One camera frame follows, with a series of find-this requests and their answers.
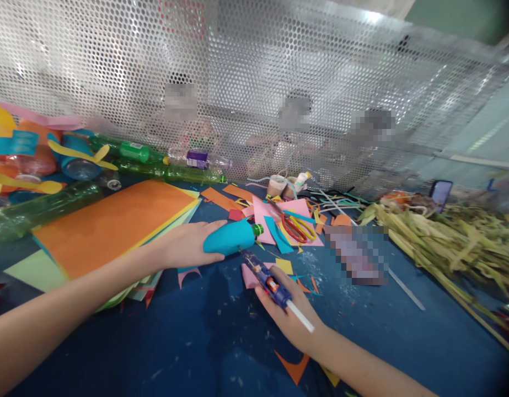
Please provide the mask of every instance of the hand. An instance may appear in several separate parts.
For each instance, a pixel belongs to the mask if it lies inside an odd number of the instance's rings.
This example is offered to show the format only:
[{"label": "hand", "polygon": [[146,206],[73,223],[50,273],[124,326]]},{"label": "hand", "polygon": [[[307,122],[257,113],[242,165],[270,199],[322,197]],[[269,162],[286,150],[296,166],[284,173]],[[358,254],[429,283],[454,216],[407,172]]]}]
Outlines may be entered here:
[{"label": "hand", "polygon": [[226,220],[187,223],[177,226],[142,248],[149,250],[151,262],[157,267],[155,271],[171,267],[208,265],[225,257],[219,253],[203,252],[203,243],[210,234],[226,224]]},{"label": "hand", "polygon": [[285,337],[301,352],[309,356],[314,355],[317,345],[319,344],[319,334],[322,333],[326,326],[317,316],[317,313],[309,304],[308,298],[306,298],[306,295],[304,295],[297,283],[291,280],[287,274],[277,266],[273,266],[270,271],[275,275],[279,284],[286,287],[291,293],[293,303],[313,324],[315,330],[312,333],[309,332],[289,308],[286,308],[284,312],[284,310],[267,295],[261,286],[256,286],[256,295],[258,295],[261,304],[265,307],[265,310],[267,310]]}]

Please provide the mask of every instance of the scissors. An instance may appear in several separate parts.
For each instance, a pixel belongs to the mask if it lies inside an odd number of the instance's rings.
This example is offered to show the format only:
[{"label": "scissors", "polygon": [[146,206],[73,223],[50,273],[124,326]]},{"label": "scissors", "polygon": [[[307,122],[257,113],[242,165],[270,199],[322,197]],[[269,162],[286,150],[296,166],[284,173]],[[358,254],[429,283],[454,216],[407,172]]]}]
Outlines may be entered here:
[{"label": "scissors", "polygon": [[268,201],[281,219],[283,228],[292,238],[302,244],[305,244],[308,239],[313,241],[317,238],[315,230],[306,221],[284,213],[276,203],[272,200]]}]

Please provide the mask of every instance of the stack of colored paper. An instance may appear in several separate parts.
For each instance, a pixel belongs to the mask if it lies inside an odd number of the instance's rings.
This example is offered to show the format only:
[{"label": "stack of colored paper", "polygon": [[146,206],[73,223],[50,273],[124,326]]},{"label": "stack of colored paper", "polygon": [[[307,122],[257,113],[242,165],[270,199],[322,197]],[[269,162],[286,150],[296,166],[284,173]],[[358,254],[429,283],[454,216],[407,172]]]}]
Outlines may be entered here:
[{"label": "stack of colored paper", "polygon": [[[133,185],[36,230],[42,249],[4,272],[43,292],[58,288],[190,222],[198,197],[157,181]],[[161,275],[145,277],[100,310],[126,297],[149,304]]]}]

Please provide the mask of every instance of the green bottle cap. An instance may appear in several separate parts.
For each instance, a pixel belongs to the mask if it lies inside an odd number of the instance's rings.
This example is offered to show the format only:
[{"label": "green bottle cap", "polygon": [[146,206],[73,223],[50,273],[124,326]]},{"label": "green bottle cap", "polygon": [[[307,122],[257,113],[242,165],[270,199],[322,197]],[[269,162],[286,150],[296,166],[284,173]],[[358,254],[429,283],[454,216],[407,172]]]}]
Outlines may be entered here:
[{"label": "green bottle cap", "polygon": [[258,223],[253,224],[251,226],[253,228],[253,233],[256,237],[258,237],[259,235],[261,235],[264,232],[264,227]]}]

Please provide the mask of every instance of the smartphone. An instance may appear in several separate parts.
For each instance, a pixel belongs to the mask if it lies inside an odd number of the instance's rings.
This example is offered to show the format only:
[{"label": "smartphone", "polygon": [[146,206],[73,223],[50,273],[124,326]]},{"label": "smartphone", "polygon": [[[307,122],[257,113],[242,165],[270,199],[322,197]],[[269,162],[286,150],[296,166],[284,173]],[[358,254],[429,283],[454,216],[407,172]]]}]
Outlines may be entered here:
[{"label": "smartphone", "polygon": [[449,193],[451,193],[451,189],[453,188],[453,183],[451,181],[442,181],[437,180],[431,186],[431,191],[429,196],[434,200],[435,203],[438,204],[436,208],[436,212],[442,213],[444,206],[446,205],[447,198],[449,197]]}]

